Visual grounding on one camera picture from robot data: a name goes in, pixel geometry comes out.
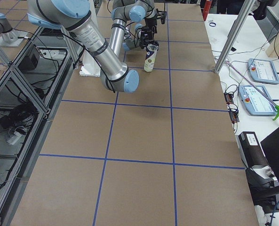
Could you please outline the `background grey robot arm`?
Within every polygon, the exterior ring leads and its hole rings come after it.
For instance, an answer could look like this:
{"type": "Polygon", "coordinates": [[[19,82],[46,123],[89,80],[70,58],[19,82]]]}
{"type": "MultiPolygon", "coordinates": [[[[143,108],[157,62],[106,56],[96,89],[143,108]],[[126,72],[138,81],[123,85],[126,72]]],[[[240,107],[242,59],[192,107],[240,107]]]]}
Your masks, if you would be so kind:
{"type": "Polygon", "coordinates": [[[28,32],[16,31],[3,13],[0,13],[0,46],[18,47],[27,36],[28,32]]]}

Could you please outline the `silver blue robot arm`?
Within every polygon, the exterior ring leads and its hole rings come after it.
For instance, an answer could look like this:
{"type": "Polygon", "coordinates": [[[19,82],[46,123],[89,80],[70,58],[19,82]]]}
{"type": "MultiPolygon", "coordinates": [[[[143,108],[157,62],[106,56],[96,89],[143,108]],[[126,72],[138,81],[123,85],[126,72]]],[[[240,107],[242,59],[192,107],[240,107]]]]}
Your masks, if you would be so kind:
{"type": "Polygon", "coordinates": [[[166,11],[158,10],[152,0],[115,0],[112,4],[110,40],[92,21],[87,0],[29,0],[28,19],[37,26],[63,27],[79,41],[101,68],[101,81],[113,92],[133,93],[139,85],[139,74],[119,60],[121,46],[147,49],[158,45],[154,39],[157,20],[165,23],[166,11]]]}
{"type": "Polygon", "coordinates": [[[129,51],[140,47],[146,49],[149,45],[155,45],[159,47],[159,43],[154,39],[154,34],[157,32],[155,26],[152,28],[143,26],[142,24],[135,25],[134,37],[131,36],[124,39],[122,46],[125,51],[129,51]]]}

